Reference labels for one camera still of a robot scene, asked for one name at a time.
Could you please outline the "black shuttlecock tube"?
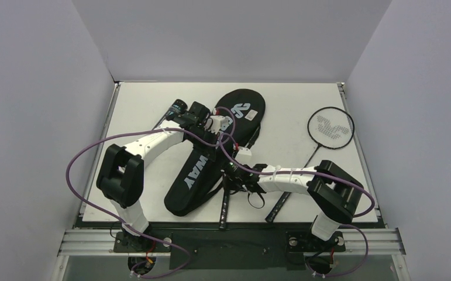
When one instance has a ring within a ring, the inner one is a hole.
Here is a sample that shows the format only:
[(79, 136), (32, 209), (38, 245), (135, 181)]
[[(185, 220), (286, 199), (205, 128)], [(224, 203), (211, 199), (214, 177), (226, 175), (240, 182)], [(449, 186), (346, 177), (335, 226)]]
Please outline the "black shuttlecock tube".
[(157, 121), (153, 129), (156, 129), (161, 123), (172, 114), (182, 114), (188, 108), (188, 105), (181, 99), (176, 99), (163, 116)]

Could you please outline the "black racket bag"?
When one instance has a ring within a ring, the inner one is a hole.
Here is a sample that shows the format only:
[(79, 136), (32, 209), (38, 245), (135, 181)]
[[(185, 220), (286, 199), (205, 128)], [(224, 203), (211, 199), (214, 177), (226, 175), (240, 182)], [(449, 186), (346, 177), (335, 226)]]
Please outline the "black racket bag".
[[(227, 111), (220, 114), (228, 119), (221, 127), (233, 136), (239, 146), (255, 143), (259, 136), (261, 121), (266, 112), (264, 97), (257, 91), (237, 89), (225, 94), (216, 103), (234, 115), (235, 128)], [(229, 159), (217, 147), (214, 160), (206, 157), (198, 149), (193, 149), (164, 198), (166, 209), (173, 215), (183, 217), (210, 200), (222, 187), (221, 168)]]

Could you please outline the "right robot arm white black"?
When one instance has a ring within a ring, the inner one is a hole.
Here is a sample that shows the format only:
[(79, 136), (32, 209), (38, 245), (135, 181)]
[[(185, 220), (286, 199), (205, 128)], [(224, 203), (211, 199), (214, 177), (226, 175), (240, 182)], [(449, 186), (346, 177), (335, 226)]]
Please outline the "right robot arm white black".
[(247, 193), (288, 192), (310, 196), (321, 212), (308, 234), (309, 246), (322, 251), (336, 230), (356, 217), (364, 188), (354, 177), (330, 160), (306, 168), (282, 168), (267, 164), (253, 167), (233, 162), (222, 169), (226, 186)]

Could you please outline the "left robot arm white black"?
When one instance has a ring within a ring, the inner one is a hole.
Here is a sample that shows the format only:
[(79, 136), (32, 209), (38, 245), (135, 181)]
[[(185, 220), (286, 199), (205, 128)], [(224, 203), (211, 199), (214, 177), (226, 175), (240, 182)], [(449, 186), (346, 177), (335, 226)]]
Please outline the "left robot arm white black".
[(210, 111), (194, 102), (171, 107), (152, 132), (124, 146), (113, 144), (105, 152), (96, 186), (111, 201), (123, 220), (123, 241), (138, 252), (149, 249), (150, 223), (139, 201), (144, 188), (144, 170), (167, 149), (189, 140), (201, 156), (191, 168), (185, 185), (191, 188), (205, 165), (215, 159), (215, 145), (220, 130), (228, 126), (228, 117), (215, 108)]

